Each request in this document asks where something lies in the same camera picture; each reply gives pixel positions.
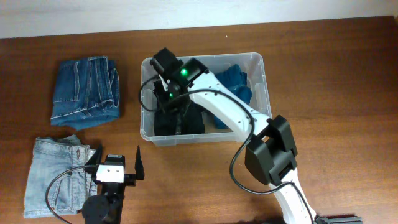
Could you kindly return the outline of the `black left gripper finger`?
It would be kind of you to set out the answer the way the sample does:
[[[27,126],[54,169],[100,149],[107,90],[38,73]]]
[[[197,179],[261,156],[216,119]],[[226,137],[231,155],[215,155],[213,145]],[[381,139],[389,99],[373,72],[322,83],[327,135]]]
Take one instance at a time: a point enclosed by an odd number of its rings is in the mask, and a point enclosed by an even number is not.
[[[136,150],[136,160],[134,164],[134,169],[136,171],[136,180],[144,180],[145,173],[144,173],[144,166],[141,159],[141,150],[140,146],[137,147]]]
[[[99,145],[97,149],[94,150],[93,155],[86,162],[86,166],[95,166],[101,162],[101,157],[103,153],[103,146]]]

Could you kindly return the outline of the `black garment with tape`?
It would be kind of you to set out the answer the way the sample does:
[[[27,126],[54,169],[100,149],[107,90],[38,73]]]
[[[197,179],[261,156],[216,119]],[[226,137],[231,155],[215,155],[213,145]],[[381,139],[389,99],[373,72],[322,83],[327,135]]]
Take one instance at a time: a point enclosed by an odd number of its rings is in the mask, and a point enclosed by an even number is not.
[[[204,134],[202,109],[190,103],[185,110],[171,113],[157,111],[154,116],[155,136]]]

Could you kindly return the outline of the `light blue jeans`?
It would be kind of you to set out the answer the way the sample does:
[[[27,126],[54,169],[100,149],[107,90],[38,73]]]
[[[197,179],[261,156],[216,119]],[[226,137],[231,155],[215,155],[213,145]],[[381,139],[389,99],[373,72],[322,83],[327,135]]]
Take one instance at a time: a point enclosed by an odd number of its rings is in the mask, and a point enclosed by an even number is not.
[[[36,138],[24,197],[24,218],[75,215],[86,199],[97,194],[97,186],[83,166],[95,149],[76,135],[61,139]]]

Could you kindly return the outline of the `clear plastic storage bin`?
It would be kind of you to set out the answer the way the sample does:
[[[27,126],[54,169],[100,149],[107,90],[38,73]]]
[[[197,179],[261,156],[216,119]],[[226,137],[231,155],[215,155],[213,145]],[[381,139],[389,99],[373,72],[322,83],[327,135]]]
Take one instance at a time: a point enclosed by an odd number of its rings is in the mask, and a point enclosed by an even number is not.
[[[155,136],[154,134],[154,113],[141,108],[140,134],[146,141],[153,142],[156,146],[174,146],[178,144],[193,144],[199,142],[221,142],[241,141],[243,142],[251,131],[250,119],[247,112],[250,112],[254,121],[254,133],[259,134],[268,126],[267,120],[271,118],[271,106],[267,90],[264,61],[261,54],[257,52],[240,54],[221,55],[197,55],[195,57],[211,72],[219,73],[225,71],[232,65],[239,65],[243,72],[248,75],[248,87],[252,91],[250,104],[243,110],[235,102],[223,95],[209,92],[209,89],[218,90],[230,95],[231,93],[222,87],[215,78],[208,78],[200,75],[199,81],[195,81],[195,90],[204,89],[204,92],[190,94],[194,103],[203,106],[209,112],[221,116],[231,129],[217,130],[209,115],[203,116],[205,124],[204,134],[187,134],[173,136]]]

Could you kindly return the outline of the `teal blue shirt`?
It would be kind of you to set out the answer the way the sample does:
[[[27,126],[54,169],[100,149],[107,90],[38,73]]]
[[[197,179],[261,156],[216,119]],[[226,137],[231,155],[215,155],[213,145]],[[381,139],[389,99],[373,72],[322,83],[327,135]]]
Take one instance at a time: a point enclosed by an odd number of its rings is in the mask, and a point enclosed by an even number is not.
[[[248,87],[247,73],[243,72],[239,65],[235,64],[223,72],[216,73],[215,77],[240,100],[250,104],[252,91]]]

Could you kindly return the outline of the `dark blue jeans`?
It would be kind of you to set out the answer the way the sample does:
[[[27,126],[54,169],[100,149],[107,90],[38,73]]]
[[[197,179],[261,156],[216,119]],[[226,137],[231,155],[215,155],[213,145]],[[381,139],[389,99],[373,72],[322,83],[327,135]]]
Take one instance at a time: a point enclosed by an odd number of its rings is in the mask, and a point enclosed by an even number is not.
[[[107,56],[62,62],[52,102],[52,126],[79,131],[119,119],[120,81],[116,62]]]

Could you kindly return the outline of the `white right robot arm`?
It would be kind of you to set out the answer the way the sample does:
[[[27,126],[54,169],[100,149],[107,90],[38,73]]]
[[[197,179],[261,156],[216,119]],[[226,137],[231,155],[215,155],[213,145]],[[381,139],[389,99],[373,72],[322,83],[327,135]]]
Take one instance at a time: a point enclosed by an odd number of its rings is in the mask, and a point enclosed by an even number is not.
[[[195,58],[179,60],[169,49],[151,59],[164,89],[170,95],[162,109],[181,108],[190,100],[219,118],[242,141],[229,170],[245,153],[245,166],[265,194],[275,195],[286,223],[315,223],[317,214],[308,204],[297,169],[297,147],[290,124],[282,117],[270,118],[229,91],[204,64]]]

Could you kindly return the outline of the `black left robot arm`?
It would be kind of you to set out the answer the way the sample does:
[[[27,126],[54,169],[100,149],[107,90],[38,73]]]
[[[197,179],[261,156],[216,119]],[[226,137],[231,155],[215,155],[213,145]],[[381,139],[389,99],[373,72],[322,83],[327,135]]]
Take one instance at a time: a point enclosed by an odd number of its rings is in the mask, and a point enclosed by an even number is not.
[[[100,186],[98,195],[90,196],[83,204],[82,215],[89,224],[120,224],[125,188],[136,186],[145,178],[141,151],[136,150],[135,173],[125,173],[126,158],[119,154],[108,154],[101,162],[103,149],[99,148],[86,162],[84,171]]]

